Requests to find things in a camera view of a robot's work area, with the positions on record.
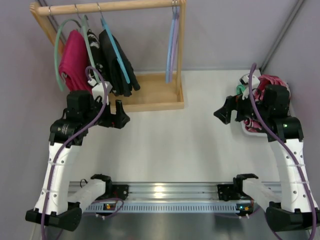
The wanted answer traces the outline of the black trousers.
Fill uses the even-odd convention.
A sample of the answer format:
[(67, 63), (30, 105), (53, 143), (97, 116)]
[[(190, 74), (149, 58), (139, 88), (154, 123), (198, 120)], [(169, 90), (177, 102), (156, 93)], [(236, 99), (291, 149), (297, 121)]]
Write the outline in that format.
[(105, 74), (106, 74), (107, 80), (112, 85), (112, 92), (115, 96), (130, 97), (132, 95), (132, 90), (139, 91), (141, 86), (138, 83), (138, 80), (134, 73), (134, 69), (131, 65), (131, 62), (125, 55), (116, 37), (113, 36), (113, 38), (114, 38), (116, 47), (118, 48), (118, 51), (120, 53), (126, 72), (128, 74), (130, 83), (126, 82), (123, 71), (118, 63), (117, 56), (112, 46), (112, 43), (108, 37), (107, 32), (103, 30), (99, 34), (99, 43), (100, 43), (100, 49), (101, 49), (102, 55), (104, 57), (103, 67), (105, 70)]

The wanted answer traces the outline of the teal blue hanger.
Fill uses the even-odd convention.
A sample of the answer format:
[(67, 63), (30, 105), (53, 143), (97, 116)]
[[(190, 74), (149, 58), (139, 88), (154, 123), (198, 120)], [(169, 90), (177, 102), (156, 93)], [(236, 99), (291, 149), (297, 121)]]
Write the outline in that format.
[(115, 42), (115, 39), (114, 39), (114, 37), (113, 37), (113, 35), (111, 33), (111, 30), (110, 30), (110, 28), (109, 28), (109, 26), (108, 26), (108, 24), (107, 24), (107, 22), (106, 22), (106, 20), (104, 19), (103, 16), (100, 18), (100, 21), (101, 21), (101, 25), (104, 27), (104, 29), (105, 29), (105, 31), (106, 31), (106, 33), (108, 35), (108, 38), (109, 38), (109, 40), (111, 42), (112, 48), (113, 48), (113, 50), (115, 52), (115, 55), (116, 55), (117, 62), (119, 64), (119, 66), (120, 66), (120, 69), (122, 70), (122, 73), (124, 75), (125, 81), (126, 81), (127, 84), (130, 84), (131, 82), (130, 82), (129, 75), (127, 73), (126, 67), (125, 67), (124, 62), (122, 60), (122, 57), (121, 57), (121, 54), (120, 54), (119, 49), (117, 47), (117, 44)]

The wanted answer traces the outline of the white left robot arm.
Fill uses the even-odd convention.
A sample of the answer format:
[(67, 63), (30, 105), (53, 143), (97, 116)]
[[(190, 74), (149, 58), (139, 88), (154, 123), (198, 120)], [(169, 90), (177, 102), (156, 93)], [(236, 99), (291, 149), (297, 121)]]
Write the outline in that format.
[(43, 187), (35, 207), (28, 210), (28, 222), (73, 232), (85, 209), (96, 200), (115, 194), (110, 176), (94, 174), (90, 181), (72, 196), (68, 195), (73, 164), (89, 128), (101, 126), (122, 129), (130, 121), (121, 100), (115, 101), (116, 112), (102, 96), (93, 97), (86, 90), (67, 95), (62, 117), (50, 127), (48, 165)]

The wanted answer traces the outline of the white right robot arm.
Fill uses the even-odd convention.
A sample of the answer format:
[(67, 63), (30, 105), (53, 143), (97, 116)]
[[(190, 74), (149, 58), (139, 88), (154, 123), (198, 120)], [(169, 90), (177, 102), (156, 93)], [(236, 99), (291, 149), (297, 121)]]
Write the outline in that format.
[(281, 196), (254, 173), (238, 174), (233, 178), (233, 188), (239, 196), (257, 202), (273, 232), (314, 230), (320, 225), (320, 209), (306, 173), (302, 126), (298, 118), (289, 115), (289, 105), (288, 89), (268, 84), (262, 99), (254, 104), (249, 97), (242, 98), (242, 94), (228, 96), (213, 113), (225, 125), (231, 122), (232, 111), (236, 111), (237, 122), (253, 118), (261, 124), (276, 160)]

